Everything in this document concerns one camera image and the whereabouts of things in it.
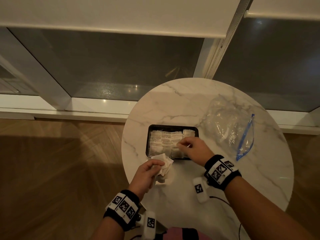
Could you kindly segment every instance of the plastic bag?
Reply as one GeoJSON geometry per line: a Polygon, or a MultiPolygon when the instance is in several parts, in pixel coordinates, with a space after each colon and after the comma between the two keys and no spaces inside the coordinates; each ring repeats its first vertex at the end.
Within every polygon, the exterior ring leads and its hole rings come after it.
{"type": "Polygon", "coordinates": [[[210,103],[206,119],[206,133],[217,138],[217,144],[237,161],[254,144],[254,114],[236,108],[219,94],[210,103]]]}

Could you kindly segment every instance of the white marble tabletop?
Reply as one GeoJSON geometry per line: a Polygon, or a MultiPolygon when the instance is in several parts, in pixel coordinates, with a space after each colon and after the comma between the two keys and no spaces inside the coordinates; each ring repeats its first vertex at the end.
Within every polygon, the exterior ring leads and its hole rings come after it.
{"type": "MultiPolygon", "coordinates": [[[[129,182],[146,156],[148,127],[158,125],[195,126],[215,154],[225,153],[217,139],[206,133],[210,101],[222,95],[238,108],[255,114],[254,145],[239,161],[233,161],[242,176],[255,189],[285,210],[294,183],[294,167],[287,142],[269,113],[254,99],[222,82],[204,78],[182,78],[157,86],[134,106],[122,136],[122,162],[129,182]]],[[[156,213],[157,220],[169,227],[195,228],[210,237],[238,239],[240,222],[233,210],[218,199],[204,204],[197,200],[192,179],[205,169],[192,161],[175,160],[165,184],[155,185],[142,200],[156,213]]],[[[221,190],[210,187],[208,194],[226,200],[221,190]]],[[[249,238],[241,228],[241,239],[249,238]]]]}

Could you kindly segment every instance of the wrist strap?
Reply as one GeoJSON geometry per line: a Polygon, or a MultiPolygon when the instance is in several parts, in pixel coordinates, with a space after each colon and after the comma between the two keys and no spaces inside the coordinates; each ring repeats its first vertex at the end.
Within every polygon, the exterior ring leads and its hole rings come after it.
{"type": "Polygon", "coordinates": [[[221,190],[225,190],[236,176],[242,176],[234,164],[221,155],[214,155],[204,167],[206,169],[204,176],[209,184],[221,190]]]}
{"type": "Polygon", "coordinates": [[[130,190],[122,190],[106,207],[105,217],[111,217],[124,231],[129,231],[138,218],[139,198],[130,190]]]}

